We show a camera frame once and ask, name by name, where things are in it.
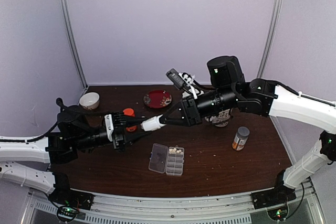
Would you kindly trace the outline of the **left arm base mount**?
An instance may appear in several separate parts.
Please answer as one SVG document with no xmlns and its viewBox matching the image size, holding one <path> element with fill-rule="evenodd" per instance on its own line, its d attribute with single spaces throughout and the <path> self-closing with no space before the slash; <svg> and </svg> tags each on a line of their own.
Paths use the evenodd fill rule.
<svg viewBox="0 0 336 224">
<path fill-rule="evenodd" d="M 90 210 L 94 195 L 70 188 L 68 176 L 63 173 L 52 173 L 55 182 L 54 191 L 48 194 L 48 199 L 52 202 L 67 205 L 74 208 Z"/>
</svg>

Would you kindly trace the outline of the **small white pill bottle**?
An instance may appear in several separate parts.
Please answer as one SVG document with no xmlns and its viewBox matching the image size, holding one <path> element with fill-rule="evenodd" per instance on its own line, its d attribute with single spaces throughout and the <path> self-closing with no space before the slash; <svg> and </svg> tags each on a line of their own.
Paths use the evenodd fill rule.
<svg viewBox="0 0 336 224">
<path fill-rule="evenodd" d="M 156 131 L 161 129 L 162 127 L 165 126 L 165 124 L 162 124 L 160 122 L 160 118 L 162 115 L 159 116 L 153 116 L 141 123 L 141 129 L 149 132 L 149 131 Z"/>
</svg>

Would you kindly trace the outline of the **clear plastic pill organizer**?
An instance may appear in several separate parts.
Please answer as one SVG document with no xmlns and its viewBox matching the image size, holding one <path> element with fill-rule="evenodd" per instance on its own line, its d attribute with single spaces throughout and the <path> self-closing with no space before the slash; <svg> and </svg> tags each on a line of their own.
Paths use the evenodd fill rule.
<svg viewBox="0 0 336 224">
<path fill-rule="evenodd" d="M 183 150 L 183 154 L 169 154 L 170 148 Z M 152 172 L 166 174 L 169 176 L 182 176 L 184 168 L 185 150 L 178 146 L 165 146 L 154 143 L 151 150 L 151 156 L 148 169 Z"/>
</svg>

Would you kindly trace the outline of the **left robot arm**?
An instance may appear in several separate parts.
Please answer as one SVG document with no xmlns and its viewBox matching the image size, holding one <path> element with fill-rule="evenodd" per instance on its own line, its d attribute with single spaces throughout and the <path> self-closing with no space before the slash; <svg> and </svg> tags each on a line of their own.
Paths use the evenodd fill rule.
<svg viewBox="0 0 336 224">
<path fill-rule="evenodd" d="M 23 162 L 67 164 L 77 159 L 80 151 L 110 145 L 122 151 L 126 145 L 160 129 L 163 126 L 160 119 L 62 105 L 56 123 L 46 133 L 34 137 L 1 137 L 1 179 L 39 190 L 64 205 L 71 205 L 76 197 L 67 175 L 44 172 Z"/>
</svg>

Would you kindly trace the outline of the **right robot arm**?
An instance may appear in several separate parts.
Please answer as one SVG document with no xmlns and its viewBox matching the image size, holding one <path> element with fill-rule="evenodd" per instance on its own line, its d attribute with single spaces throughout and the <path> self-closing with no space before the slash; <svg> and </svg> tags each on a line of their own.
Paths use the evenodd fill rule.
<svg viewBox="0 0 336 224">
<path fill-rule="evenodd" d="M 278 81 L 245 81 L 235 56 L 219 56 L 207 62 L 212 88 L 202 95 L 183 98 L 157 122 L 163 125 L 193 126 L 202 118 L 222 110 L 237 108 L 259 116 L 288 118 L 322 129 L 313 148 L 299 161 L 280 173 L 280 184 L 269 192 L 279 204 L 306 178 L 335 161 L 335 103 L 304 95 Z"/>
</svg>

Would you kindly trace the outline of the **amber bottle grey cap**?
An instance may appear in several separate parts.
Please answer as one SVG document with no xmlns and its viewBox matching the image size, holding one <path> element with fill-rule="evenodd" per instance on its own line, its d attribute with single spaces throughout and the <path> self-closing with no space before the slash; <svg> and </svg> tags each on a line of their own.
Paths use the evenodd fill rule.
<svg viewBox="0 0 336 224">
<path fill-rule="evenodd" d="M 247 127 L 239 127 L 232 142 L 232 148 L 236 151 L 241 151 L 245 147 L 249 135 L 250 130 Z"/>
</svg>

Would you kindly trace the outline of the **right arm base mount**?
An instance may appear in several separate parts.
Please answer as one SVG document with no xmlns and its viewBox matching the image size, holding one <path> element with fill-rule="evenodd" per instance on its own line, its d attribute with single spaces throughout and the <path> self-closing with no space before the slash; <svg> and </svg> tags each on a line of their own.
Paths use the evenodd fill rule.
<svg viewBox="0 0 336 224">
<path fill-rule="evenodd" d="M 277 175 L 274 188 L 251 193 L 255 209 L 285 204 L 296 199 L 295 189 L 288 188 L 284 185 L 284 173 L 285 170 L 282 170 Z"/>
</svg>

